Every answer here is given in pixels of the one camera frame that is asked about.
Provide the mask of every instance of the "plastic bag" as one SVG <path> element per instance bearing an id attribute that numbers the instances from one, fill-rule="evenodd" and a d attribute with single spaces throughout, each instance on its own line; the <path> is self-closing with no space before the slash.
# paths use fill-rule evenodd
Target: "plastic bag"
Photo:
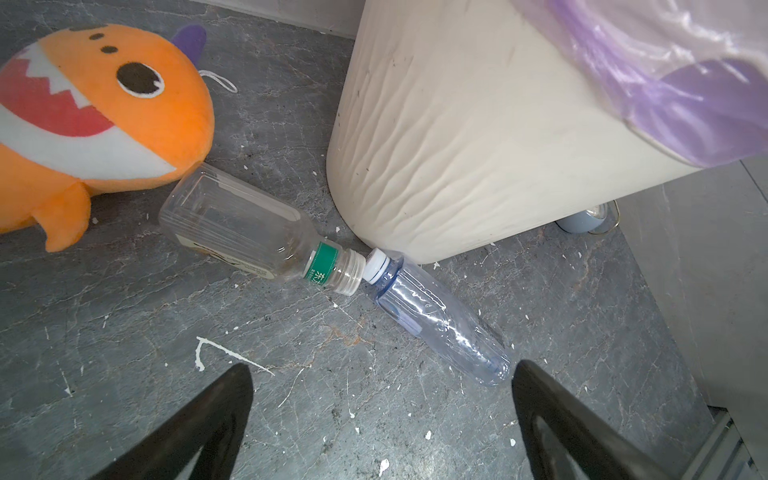
<path id="1" fill-rule="evenodd" d="M 766 0 L 512 0 L 627 125 L 700 167 L 768 151 Z"/>

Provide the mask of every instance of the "plush toy mouth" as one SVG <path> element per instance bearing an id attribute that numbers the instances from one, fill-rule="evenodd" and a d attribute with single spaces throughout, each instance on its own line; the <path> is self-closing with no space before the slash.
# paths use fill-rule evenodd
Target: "plush toy mouth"
<path id="1" fill-rule="evenodd" d="M 36 43 L 0 70 L 0 104 L 36 127 L 67 137 L 90 137 L 114 126 Z"/>

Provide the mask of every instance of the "green bottle label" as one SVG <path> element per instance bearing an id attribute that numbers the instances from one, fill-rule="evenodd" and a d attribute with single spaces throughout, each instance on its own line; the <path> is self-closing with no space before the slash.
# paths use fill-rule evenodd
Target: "green bottle label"
<path id="1" fill-rule="evenodd" d="M 323 285 L 328 281 L 328 277 L 333 272 L 333 266 L 336 265 L 336 258 L 339 251 L 327 243 L 320 242 L 312 259 L 310 269 L 306 271 L 304 278 L 312 283 Z"/>

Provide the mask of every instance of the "blue-tinted plastic bottle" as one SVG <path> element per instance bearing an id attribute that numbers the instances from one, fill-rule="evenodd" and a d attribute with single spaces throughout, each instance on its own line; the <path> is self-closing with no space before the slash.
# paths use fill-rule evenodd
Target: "blue-tinted plastic bottle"
<path id="1" fill-rule="evenodd" d="M 454 368 L 481 385 L 504 382 L 510 373 L 506 350 L 475 314 L 441 283 L 400 253 L 374 249 L 362 278 L 373 300 L 393 319 Z"/>

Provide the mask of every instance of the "metal ring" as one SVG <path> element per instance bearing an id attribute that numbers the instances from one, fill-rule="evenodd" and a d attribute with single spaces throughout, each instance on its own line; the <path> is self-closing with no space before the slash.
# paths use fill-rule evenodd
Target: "metal ring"
<path id="1" fill-rule="evenodd" d="M 616 200 L 614 200 L 614 207 L 616 208 L 616 223 L 614 223 L 614 226 L 604 232 L 593 232 L 590 230 L 588 232 L 590 235 L 606 235 L 619 226 L 619 222 L 621 222 L 621 212 L 619 211 L 619 204 L 616 202 Z"/>

